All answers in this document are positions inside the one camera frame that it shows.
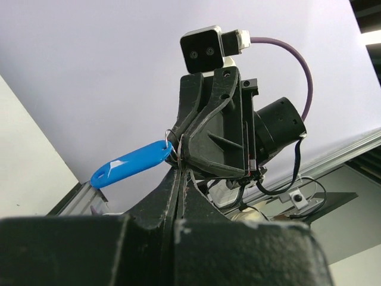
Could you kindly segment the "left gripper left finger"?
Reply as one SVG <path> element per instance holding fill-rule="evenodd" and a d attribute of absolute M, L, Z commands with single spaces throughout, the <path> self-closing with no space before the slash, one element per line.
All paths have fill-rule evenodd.
<path fill-rule="evenodd" d="M 172 285 L 180 172 L 121 215 L 1 220 L 2 285 Z"/>

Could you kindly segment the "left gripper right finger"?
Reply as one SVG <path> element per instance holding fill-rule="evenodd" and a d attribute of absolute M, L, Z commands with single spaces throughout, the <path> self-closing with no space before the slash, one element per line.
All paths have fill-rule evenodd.
<path fill-rule="evenodd" d="M 332 285 L 326 256 L 299 222 L 233 222 L 190 170 L 176 173 L 176 285 Z"/>

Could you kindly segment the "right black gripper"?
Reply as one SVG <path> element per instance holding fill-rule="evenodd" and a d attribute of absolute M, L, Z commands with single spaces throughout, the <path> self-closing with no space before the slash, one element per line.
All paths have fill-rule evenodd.
<path fill-rule="evenodd" d="M 235 66 L 217 69 L 205 79 L 202 73 L 181 77 L 172 131 L 177 143 L 183 134 L 182 155 L 189 167 L 202 176 L 262 179 L 267 169 L 257 167 L 256 95 L 257 79 L 241 81 Z"/>

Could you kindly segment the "blue key tag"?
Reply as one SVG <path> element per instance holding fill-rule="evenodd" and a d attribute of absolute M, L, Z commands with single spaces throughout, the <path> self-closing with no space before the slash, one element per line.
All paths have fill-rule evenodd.
<path fill-rule="evenodd" d="M 101 166 L 90 178 L 94 188 L 103 188 L 164 162 L 172 151 L 172 143 L 160 140 L 134 150 Z"/>

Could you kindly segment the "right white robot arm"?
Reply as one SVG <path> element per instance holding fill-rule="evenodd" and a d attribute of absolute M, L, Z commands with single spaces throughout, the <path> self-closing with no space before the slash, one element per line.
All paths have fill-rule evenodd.
<path fill-rule="evenodd" d="M 180 80 L 177 121 L 166 134 L 177 156 L 172 165 L 200 179 L 241 179 L 258 174 L 306 128 L 285 97 L 256 111 L 256 79 L 241 80 L 237 67 L 195 73 Z"/>

